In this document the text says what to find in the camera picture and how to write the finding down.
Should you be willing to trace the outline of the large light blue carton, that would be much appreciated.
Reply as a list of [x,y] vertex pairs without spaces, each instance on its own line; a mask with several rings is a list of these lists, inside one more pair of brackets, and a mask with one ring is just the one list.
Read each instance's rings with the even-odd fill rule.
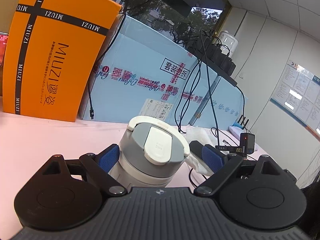
[[79,109],[83,120],[127,123],[147,115],[189,124],[217,74],[193,54],[129,16],[112,25]]

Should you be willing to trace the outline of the grey white lidded container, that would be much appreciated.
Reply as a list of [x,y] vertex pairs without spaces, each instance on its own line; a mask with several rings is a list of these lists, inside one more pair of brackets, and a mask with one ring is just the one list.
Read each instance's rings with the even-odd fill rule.
[[108,172],[128,190],[166,187],[190,154],[177,129],[150,116],[135,116],[119,142],[119,159]]

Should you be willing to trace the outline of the white cleaning cloth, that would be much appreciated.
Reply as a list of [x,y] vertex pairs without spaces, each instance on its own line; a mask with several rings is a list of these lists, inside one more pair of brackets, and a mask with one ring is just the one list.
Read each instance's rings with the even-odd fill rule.
[[205,145],[214,146],[217,143],[216,137],[208,129],[194,126],[186,126],[183,136],[190,148],[190,154],[185,162],[198,174],[209,177],[213,175],[214,172],[203,160],[202,148]]

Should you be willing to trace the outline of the black power strip with chargers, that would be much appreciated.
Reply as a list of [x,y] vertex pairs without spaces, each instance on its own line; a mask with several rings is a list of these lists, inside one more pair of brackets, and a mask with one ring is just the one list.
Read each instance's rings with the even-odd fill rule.
[[206,31],[183,42],[186,50],[205,63],[208,68],[223,77],[233,87],[237,82],[231,77],[236,65],[231,59],[231,51],[222,41]]

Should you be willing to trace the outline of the wall notice board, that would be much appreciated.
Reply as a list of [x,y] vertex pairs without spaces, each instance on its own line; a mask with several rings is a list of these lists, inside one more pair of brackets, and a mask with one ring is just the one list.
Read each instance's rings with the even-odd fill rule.
[[319,77],[287,61],[270,101],[319,139]]

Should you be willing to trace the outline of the black device on stand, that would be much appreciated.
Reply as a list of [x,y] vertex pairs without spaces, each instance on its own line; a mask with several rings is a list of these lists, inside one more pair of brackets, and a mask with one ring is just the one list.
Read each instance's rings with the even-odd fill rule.
[[252,133],[241,133],[239,146],[216,145],[215,148],[220,151],[235,153],[242,156],[250,155],[253,154],[255,150],[255,135]]

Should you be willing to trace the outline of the phone with red screen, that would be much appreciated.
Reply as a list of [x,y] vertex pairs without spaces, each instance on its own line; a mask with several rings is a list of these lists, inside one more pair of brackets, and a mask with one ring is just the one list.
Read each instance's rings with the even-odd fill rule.
[[7,47],[8,34],[0,32],[0,66],[2,66],[4,61],[4,54]]

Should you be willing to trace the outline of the orange MIUZI box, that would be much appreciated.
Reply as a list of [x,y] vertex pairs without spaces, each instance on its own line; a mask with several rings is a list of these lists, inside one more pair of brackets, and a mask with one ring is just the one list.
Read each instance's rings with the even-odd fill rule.
[[74,122],[120,10],[112,0],[19,0],[4,55],[3,111]]

